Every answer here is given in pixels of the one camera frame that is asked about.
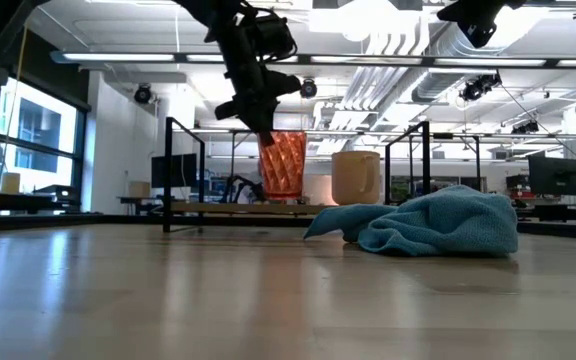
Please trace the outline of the cream mug with handle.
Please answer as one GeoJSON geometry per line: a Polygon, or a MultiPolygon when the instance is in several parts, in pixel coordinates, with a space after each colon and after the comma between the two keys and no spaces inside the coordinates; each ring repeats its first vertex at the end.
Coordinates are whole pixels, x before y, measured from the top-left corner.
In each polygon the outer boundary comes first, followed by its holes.
{"type": "Polygon", "coordinates": [[[333,154],[332,198],[340,206],[378,203],[380,154],[372,151],[333,154]]]}

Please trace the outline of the beige box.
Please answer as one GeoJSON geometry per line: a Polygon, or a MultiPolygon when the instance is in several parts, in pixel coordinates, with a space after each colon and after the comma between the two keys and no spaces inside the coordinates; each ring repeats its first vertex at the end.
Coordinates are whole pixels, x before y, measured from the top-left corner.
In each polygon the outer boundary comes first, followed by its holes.
{"type": "Polygon", "coordinates": [[[21,174],[14,172],[5,172],[1,176],[0,193],[15,195],[18,194],[21,187],[21,174]]]}

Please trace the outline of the black ceiling spotlight cluster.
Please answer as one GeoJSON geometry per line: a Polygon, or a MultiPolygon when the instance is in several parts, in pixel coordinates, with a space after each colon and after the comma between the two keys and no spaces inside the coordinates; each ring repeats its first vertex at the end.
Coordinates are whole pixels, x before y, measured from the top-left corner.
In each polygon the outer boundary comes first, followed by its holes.
{"type": "Polygon", "coordinates": [[[480,75],[474,80],[466,82],[465,87],[459,93],[459,97],[466,102],[476,101],[501,84],[502,79],[498,73],[480,75]]]}

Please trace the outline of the long linear ceiling light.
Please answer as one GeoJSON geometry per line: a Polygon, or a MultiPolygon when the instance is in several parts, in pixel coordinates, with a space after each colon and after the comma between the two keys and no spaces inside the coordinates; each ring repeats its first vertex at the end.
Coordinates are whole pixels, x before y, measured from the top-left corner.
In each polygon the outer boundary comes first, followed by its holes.
{"type": "MultiPolygon", "coordinates": [[[[82,63],[153,63],[153,64],[224,64],[221,54],[212,53],[76,53],[54,51],[51,59],[61,64],[82,63]]],[[[539,69],[576,70],[576,58],[520,57],[437,57],[413,55],[320,55],[298,54],[278,60],[278,65],[368,66],[466,69],[539,69]]]]}

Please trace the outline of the black desktop device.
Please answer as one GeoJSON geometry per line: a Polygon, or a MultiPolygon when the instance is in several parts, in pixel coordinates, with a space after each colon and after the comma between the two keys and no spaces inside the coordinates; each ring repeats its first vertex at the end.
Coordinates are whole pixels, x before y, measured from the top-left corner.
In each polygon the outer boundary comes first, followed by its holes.
{"type": "Polygon", "coordinates": [[[66,185],[49,185],[43,188],[34,189],[33,194],[51,195],[57,201],[78,201],[79,195],[77,189],[66,185]]]}

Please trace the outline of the red faceted plastic cup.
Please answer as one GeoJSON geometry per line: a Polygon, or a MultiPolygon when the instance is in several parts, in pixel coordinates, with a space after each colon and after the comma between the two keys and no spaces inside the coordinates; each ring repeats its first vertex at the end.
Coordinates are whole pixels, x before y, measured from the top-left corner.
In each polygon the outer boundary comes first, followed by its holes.
{"type": "Polygon", "coordinates": [[[269,200],[294,200],[302,195],[305,170],[305,132],[273,131],[275,143],[258,148],[265,197],[269,200]]]}

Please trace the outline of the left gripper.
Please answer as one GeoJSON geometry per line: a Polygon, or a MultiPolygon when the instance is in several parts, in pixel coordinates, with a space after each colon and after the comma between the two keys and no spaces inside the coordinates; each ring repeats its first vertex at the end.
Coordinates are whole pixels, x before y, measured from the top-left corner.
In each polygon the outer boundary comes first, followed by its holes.
{"type": "Polygon", "coordinates": [[[215,117],[218,120],[238,118],[252,132],[259,133],[261,147],[272,146],[275,141],[271,131],[274,129],[278,98],[298,92],[301,89],[300,80],[294,75],[267,68],[262,68],[259,76],[226,72],[224,77],[231,81],[235,94],[230,101],[215,108],[215,117]]]}

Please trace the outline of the background black metal frame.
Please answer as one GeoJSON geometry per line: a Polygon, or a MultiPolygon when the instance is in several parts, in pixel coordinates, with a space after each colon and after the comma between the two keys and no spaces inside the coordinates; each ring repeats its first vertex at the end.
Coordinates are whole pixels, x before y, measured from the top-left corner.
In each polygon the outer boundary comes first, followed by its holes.
{"type": "MultiPolygon", "coordinates": [[[[251,174],[261,171],[258,148],[258,135],[250,131],[227,130],[227,129],[194,129],[192,132],[205,142],[205,171],[204,177],[232,176],[251,174]]],[[[387,132],[352,132],[352,131],[296,131],[305,132],[307,135],[305,170],[303,177],[303,189],[314,183],[315,176],[332,177],[332,155],[345,152],[347,144],[354,144],[356,140],[366,137],[380,139],[375,144],[366,146],[352,146],[351,151],[372,151],[380,154],[380,196],[385,200],[385,149],[386,145],[403,133],[387,132]]],[[[485,157],[483,153],[490,146],[493,151],[503,149],[511,151],[515,145],[530,145],[542,143],[542,149],[531,150],[517,156],[507,156],[504,163],[520,163],[526,165],[529,156],[540,156],[542,153],[554,151],[558,148],[570,152],[576,156],[576,150],[572,144],[576,142],[576,136],[572,135],[547,135],[547,134],[457,134],[457,133],[433,133],[430,137],[431,163],[432,151],[435,144],[462,143],[466,150],[472,153],[470,158],[448,158],[448,163],[472,163],[475,187],[481,191],[486,188],[482,165],[494,163],[492,157],[485,157]]],[[[415,177],[422,180],[422,139],[419,133],[412,138],[404,138],[390,147],[390,190],[391,202],[395,200],[393,194],[392,178],[401,178],[403,194],[414,197],[417,194],[415,177]]],[[[197,152],[198,175],[200,176],[200,145],[197,152]]]]}

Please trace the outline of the black computer monitor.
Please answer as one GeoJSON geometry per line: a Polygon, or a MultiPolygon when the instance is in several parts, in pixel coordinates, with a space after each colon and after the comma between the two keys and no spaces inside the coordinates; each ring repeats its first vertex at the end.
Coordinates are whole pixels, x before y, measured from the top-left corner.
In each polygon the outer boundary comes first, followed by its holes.
{"type": "Polygon", "coordinates": [[[528,165],[534,194],[576,196],[576,160],[529,156],[528,165]]]}
{"type": "Polygon", "coordinates": [[[198,184],[198,163],[195,154],[173,155],[171,159],[171,174],[165,171],[166,158],[151,159],[151,187],[164,188],[165,181],[170,178],[172,187],[196,187],[198,184]]]}

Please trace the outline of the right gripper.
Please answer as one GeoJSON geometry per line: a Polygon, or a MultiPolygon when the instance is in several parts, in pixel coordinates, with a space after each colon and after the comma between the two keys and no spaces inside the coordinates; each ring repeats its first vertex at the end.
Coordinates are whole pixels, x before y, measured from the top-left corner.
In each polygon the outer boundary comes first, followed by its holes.
{"type": "Polygon", "coordinates": [[[527,0],[457,0],[437,12],[439,20],[456,23],[475,48],[484,47],[497,30],[495,19],[503,7],[512,10],[527,0]]]}

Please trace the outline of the silver ventilation duct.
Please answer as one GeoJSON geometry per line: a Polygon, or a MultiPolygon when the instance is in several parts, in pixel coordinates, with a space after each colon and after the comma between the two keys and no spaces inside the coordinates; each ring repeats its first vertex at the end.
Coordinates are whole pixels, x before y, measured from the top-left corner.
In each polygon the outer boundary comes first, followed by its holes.
{"type": "MultiPolygon", "coordinates": [[[[429,47],[427,54],[438,57],[497,56],[515,43],[521,35],[512,30],[504,31],[499,25],[497,32],[482,48],[475,48],[456,25],[450,25],[429,47]]],[[[431,103],[464,78],[463,74],[431,73],[411,93],[413,102],[431,103]]]]}

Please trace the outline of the black aluminium rig frame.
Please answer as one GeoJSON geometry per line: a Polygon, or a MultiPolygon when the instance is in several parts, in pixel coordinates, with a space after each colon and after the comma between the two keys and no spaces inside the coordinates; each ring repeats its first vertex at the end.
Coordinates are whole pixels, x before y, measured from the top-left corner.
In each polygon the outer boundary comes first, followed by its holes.
{"type": "MultiPolygon", "coordinates": [[[[231,226],[231,227],[283,227],[307,228],[312,219],[278,217],[174,217],[173,226],[231,226]]],[[[161,217],[127,215],[23,215],[0,216],[0,230],[22,230],[75,225],[159,225],[161,217]]],[[[576,224],[552,222],[520,222],[518,232],[522,234],[576,238],[576,224]]]]}

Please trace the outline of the large window with dark frame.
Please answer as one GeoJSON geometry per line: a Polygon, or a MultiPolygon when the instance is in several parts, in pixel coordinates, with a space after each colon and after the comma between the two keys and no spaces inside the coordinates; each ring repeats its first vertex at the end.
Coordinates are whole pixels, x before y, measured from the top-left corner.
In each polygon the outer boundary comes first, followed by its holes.
{"type": "MultiPolygon", "coordinates": [[[[21,174],[18,194],[66,185],[80,202],[83,130],[80,109],[20,80],[0,85],[0,181],[5,172],[21,174]]],[[[0,211],[0,215],[24,212],[0,211]]]]}

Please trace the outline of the blue microfibre cloth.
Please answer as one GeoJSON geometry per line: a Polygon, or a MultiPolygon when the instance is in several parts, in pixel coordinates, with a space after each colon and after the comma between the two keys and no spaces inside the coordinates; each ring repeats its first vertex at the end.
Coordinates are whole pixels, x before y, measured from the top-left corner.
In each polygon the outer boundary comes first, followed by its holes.
{"type": "Polygon", "coordinates": [[[397,206],[355,204],[322,210],[306,239],[340,231],[347,243],[387,256],[507,256],[518,250],[518,219],[505,195],[456,185],[397,206]]]}

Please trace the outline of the background desk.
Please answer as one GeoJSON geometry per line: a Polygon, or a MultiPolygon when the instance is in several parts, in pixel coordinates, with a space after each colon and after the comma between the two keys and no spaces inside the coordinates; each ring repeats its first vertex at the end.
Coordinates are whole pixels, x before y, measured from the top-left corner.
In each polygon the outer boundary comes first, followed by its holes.
{"type": "Polygon", "coordinates": [[[52,195],[0,195],[0,211],[38,214],[41,211],[78,212],[80,207],[78,200],[61,199],[52,195]]]}

